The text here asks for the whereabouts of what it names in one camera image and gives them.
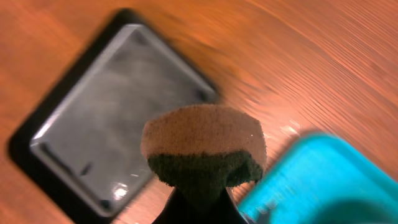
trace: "black rectangular tray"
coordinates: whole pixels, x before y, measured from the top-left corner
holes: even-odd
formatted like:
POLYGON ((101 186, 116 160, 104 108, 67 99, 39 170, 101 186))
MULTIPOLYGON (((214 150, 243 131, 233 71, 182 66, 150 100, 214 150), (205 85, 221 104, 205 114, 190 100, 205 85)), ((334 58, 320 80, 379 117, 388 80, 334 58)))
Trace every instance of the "black rectangular tray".
POLYGON ((146 121, 215 103, 215 87, 142 19, 120 10, 9 143, 9 153, 77 223, 109 223, 152 177, 146 121))

